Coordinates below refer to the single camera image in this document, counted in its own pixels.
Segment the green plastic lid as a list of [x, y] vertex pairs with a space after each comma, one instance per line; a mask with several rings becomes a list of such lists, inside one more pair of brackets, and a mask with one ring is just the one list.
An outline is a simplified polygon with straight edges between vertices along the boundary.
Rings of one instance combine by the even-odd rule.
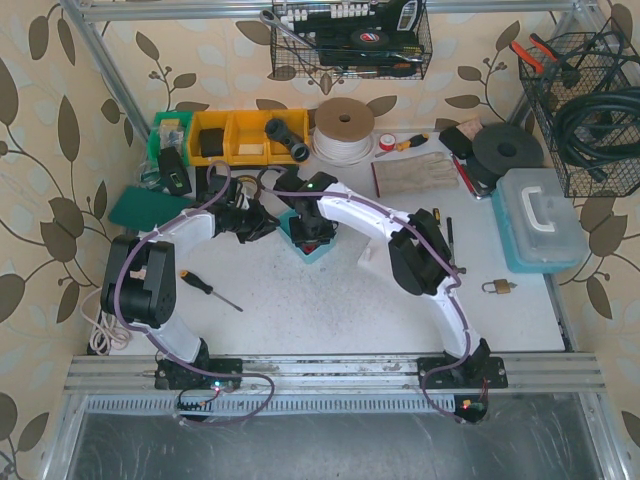
[[191, 198], [128, 186], [108, 215], [108, 220], [130, 230], [148, 232], [194, 205]]

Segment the white peg board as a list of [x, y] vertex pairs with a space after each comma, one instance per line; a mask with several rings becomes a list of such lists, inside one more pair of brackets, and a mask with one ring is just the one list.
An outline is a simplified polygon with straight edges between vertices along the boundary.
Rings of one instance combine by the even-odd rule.
[[371, 262], [372, 256], [375, 253], [374, 249], [368, 245], [358, 259], [360, 265], [366, 265]]

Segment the green storage bin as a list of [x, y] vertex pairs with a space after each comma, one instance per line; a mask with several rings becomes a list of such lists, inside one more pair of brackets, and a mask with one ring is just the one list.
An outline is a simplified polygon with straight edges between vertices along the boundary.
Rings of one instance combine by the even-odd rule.
[[187, 139], [192, 117], [192, 112], [157, 112], [155, 114], [147, 142], [147, 155], [153, 167], [158, 164], [160, 152], [170, 147], [178, 151], [185, 165], [189, 165]]

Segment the brass padlock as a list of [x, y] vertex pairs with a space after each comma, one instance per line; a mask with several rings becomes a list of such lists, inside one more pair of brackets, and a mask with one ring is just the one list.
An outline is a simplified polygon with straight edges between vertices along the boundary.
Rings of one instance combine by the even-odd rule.
[[489, 282], [485, 282], [481, 285], [481, 289], [487, 294], [504, 295], [511, 293], [517, 284], [507, 279], [495, 279]]

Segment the brown tape roll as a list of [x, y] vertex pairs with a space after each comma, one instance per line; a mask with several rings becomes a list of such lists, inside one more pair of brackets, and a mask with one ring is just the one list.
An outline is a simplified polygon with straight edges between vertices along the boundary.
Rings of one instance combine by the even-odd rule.
[[240, 175], [237, 177], [237, 180], [242, 184], [242, 192], [246, 197], [256, 200], [260, 198], [262, 187], [256, 177], [252, 175]]

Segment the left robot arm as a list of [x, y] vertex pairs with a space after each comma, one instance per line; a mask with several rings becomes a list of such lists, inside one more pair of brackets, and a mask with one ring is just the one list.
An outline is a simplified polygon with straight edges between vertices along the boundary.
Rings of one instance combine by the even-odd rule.
[[145, 335], [171, 361], [194, 367], [204, 341], [175, 312], [176, 260], [221, 233], [233, 233], [244, 244], [279, 226], [258, 199], [238, 199], [239, 180], [226, 162], [213, 162], [206, 178], [202, 204], [141, 237], [112, 241], [100, 298], [101, 309], [124, 328]]

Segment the silver wrench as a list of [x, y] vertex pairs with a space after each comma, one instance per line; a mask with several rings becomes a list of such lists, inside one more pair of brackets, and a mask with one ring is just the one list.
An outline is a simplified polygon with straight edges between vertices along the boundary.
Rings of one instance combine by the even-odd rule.
[[259, 19], [264, 25], [279, 31], [285, 37], [289, 37], [308, 49], [317, 50], [317, 45], [309, 39], [306, 33], [296, 33], [292, 27], [284, 24], [272, 11], [267, 9], [261, 10]]

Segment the metal nail pin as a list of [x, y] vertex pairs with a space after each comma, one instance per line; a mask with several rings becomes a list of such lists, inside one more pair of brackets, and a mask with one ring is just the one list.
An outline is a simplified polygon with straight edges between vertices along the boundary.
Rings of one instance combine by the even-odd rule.
[[243, 312], [243, 309], [240, 306], [238, 306], [237, 304], [231, 302], [226, 297], [217, 293], [211, 285], [204, 282], [198, 275], [188, 270], [182, 270], [180, 272], [180, 278], [189, 286], [202, 291], [206, 295], [211, 295], [211, 296], [214, 296], [215, 298], [218, 298], [219, 300], [223, 301], [225, 304], [229, 305], [230, 307], [232, 307], [238, 312]]

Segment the yellow storage bin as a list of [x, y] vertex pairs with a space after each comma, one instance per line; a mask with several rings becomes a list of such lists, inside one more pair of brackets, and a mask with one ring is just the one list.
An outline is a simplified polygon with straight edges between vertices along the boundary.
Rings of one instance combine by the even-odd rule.
[[[287, 148], [270, 140], [265, 126], [272, 118], [283, 120], [287, 127], [309, 145], [310, 119], [306, 109], [201, 111], [192, 115], [186, 140], [189, 165], [205, 167], [213, 160], [224, 160], [234, 168], [264, 165], [295, 165]], [[201, 133], [222, 131], [222, 155], [206, 155]]]

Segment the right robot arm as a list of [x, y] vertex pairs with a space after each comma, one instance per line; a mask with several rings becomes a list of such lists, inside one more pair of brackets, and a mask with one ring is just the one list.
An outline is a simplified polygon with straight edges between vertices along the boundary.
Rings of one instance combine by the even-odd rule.
[[477, 376], [489, 359], [490, 348], [471, 326], [460, 303], [461, 279], [434, 216], [424, 209], [410, 214], [388, 208], [325, 172], [303, 180], [296, 168], [273, 169], [280, 176], [269, 192], [296, 212], [289, 220], [292, 243], [302, 251], [328, 244], [338, 225], [382, 241], [399, 287], [428, 298], [440, 309], [438, 330], [452, 368], [463, 378]]

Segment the black ribbed block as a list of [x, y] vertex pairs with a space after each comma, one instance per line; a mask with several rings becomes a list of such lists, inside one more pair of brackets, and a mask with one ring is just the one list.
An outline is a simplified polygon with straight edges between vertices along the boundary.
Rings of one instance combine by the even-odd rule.
[[201, 166], [195, 168], [195, 181], [196, 199], [203, 202], [207, 199], [209, 189], [209, 173], [207, 167]]

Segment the black disc spool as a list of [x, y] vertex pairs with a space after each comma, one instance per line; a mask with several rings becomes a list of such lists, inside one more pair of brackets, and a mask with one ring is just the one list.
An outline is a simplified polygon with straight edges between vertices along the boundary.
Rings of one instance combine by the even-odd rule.
[[514, 125], [499, 123], [481, 129], [472, 140], [473, 154], [466, 161], [471, 176], [494, 188], [513, 168], [539, 168], [544, 153], [539, 141]]

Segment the black electrical tape roll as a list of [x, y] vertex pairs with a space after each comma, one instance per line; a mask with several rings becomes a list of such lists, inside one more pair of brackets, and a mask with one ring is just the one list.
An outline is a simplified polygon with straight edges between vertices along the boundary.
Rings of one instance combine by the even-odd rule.
[[350, 46], [361, 51], [380, 51], [389, 45], [389, 35], [376, 28], [363, 28], [351, 33]]

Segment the orange handled pliers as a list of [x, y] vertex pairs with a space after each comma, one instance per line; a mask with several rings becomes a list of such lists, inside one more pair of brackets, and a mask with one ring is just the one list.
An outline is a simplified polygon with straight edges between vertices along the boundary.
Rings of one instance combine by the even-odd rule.
[[541, 60], [538, 60], [534, 56], [534, 54], [540, 53], [544, 58], [552, 63], [558, 61], [559, 54], [547, 41], [543, 40], [536, 33], [531, 33], [529, 35], [529, 41], [533, 45], [533, 49], [531, 51], [524, 48], [517, 41], [511, 41], [509, 44], [509, 48], [518, 56], [520, 60], [531, 67], [536, 74], [542, 75], [545, 71], [545, 66]]

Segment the grey pipe fitting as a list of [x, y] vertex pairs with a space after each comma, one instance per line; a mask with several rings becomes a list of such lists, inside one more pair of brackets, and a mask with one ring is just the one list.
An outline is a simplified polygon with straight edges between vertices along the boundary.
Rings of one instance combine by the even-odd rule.
[[265, 125], [265, 133], [271, 141], [284, 146], [295, 162], [302, 163], [309, 158], [309, 147], [298, 134], [289, 129], [284, 120], [270, 119]]

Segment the black box in bin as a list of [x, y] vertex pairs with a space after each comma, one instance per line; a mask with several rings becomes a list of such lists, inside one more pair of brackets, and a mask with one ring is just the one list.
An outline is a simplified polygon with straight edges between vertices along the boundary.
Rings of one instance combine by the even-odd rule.
[[224, 155], [224, 130], [222, 128], [203, 129], [199, 133], [200, 153], [202, 157], [220, 157]]

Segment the black green meter device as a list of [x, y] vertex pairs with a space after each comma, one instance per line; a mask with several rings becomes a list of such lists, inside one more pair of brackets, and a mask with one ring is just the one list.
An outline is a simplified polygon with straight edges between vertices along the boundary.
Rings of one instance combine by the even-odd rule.
[[171, 195], [184, 196], [192, 192], [186, 166], [175, 147], [162, 149], [157, 162], [161, 181]]

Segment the light blue plastic box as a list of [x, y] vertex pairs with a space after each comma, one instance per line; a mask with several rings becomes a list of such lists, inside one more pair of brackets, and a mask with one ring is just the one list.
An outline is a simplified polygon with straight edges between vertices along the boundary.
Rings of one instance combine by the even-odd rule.
[[322, 256], [326, 255], [334, 247], [336, 239], [330, 240], [328, 244], [313, 247], [310, 251], [306, 251], [297, 247], [293, 243], [289, 225], [289, 220], [296, 217], [297, 215], [291, 209], [286, 210], [284, 213], [279, 215], [278, 220], [280, 222], [280, 225], [278, 227], [278, 231], [284, 241], [288, 244], [288, 246], [305, 264], [312, 264], [319, 260]]

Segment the small hammer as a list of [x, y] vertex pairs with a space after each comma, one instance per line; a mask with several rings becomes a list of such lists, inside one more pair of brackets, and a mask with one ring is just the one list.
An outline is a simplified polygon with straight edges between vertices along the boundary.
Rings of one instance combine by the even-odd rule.
[[451, 217], [447, 217], [446, 218], [446, 229], [447, 229], [447, 241], [448, 241], [448, 247], [449, 247], [449, 251], [450, 251], [450, 264], [452, 266], [452, 268], [456, 271], [456, 273], [458, 274], [466, 274], [467, 270], [465, 267], [459, 267], [456, 263], [456, 259], [455, 259], [455, 248], [454, 248], [454, 230], [453, 230], [453, 221]]

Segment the red white tape roll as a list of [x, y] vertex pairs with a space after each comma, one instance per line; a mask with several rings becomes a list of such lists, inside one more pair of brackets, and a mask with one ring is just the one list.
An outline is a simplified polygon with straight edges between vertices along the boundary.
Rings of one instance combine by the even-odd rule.
[[379, 148], [384, 151], [392, 151], [396, 146], [396, 137], [390, 133], [384, 133], [379, 137]]

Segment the beige work glove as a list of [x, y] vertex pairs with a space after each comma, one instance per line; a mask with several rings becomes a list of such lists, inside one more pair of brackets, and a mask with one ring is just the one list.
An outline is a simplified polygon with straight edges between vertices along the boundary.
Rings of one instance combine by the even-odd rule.
[[458, 173], [442, 152], [389, 161], [374, 161], [372, 172], [378, 198], [396, 194], [457, 188]]

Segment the yellow black screwdriver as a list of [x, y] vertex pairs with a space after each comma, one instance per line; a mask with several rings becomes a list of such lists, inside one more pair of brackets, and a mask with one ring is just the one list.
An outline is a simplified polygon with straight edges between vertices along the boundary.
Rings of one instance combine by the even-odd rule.
[[403, 152], [403, 151], [411, 149], [411, 148], [422, 146], [428, 140], [429, 140], [429, 135], [426, 134], [426, 133], [414, 135], [410, 139], [402, 141], [402, 142], [396, 144], [392, 150], [383, 151], [383, 152], [377, 153], [375, 155], [375, 158], [380, 158], [380, 157], [382, 157], [384, 155], [387, 155], [388, 153]]

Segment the green bin rail base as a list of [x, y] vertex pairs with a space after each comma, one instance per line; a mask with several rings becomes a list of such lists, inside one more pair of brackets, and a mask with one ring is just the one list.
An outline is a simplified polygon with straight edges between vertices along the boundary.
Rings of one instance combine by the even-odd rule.
[[299, 167], [295, 165], [235, 165], [231, 166], [231, 171], [258, 178], [264, 176], [267, 172], [276, 172], [278, 174], [286, 172], [298, 173]]

